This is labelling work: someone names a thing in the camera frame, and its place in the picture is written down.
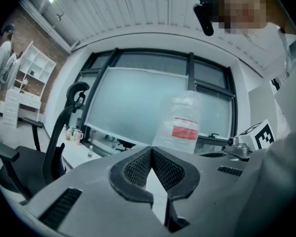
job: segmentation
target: bottle label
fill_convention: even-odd
[[[197,140],[198,122],[185,118],[175,118],[172,136],[187,140]]]

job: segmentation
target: air vent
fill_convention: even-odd
[[[234,176],[241,176],[241,174],[242,174],[241,169],[230,168],[230,167],[225,167],[225,166],[220,166],[217,170],[224,172],[226,174],[234,175]]]
[[[82,191],[68,188],[40,217],[45,225],[56,230],[67,216]]]

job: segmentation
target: ceiling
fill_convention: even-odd
[[[30,0],[55,30],[72,45],[79,47],[101,39],[101,36],[118,33],[123,29],[156,29],[165,27],[193,34],[195,38],[213,43],[231,53],[241,53],[261,71],[283,53],[276,26],[250,35],[229,35],[214,26],[215,34],[208,38],[201,30],[192,7],[198,0]]]

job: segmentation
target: brick wall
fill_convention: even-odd
[[[16,53],[16,55],[19,55],[21,51],[25,51],[27,46],[33,41],[33,45],[37,49],[48,56],[51,60],[56,62],[56,67],[47,82],[41,98],[40,113],[44,113],[52,85],[69,54],[62,47],[60,47],[20,6],[18,6],[10,14],[3,26],[5,26],[6,24],[14,24],[15,26],[13,42],[14,52]],[[22,80],[23,76],[24,74],[22,72],[19,72],[19,74],[17,75],[17,79]],[[25,90],[35,95],[40,95],[40,92],[43,88],[43,83],[32,77],[27,78],[29,80],[29,83],[26,86]],[[5,92],[2,93],[0,99],[4,101]]]

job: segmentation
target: window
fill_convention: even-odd
[[[187,59],[162,53],[122,53],[115,67],[157,70],[186,75]]]
[[[123,141],[151,145],[164,96],[186,89],[197,91],[203,101],[196,154],[219,151],[236,134],[230,69],[193,53],[116,48],[92,54],[77,81],[92,87],[86,92],[92,97],[70,123],[79,125],[83,143],[102,156],[127,150]]]

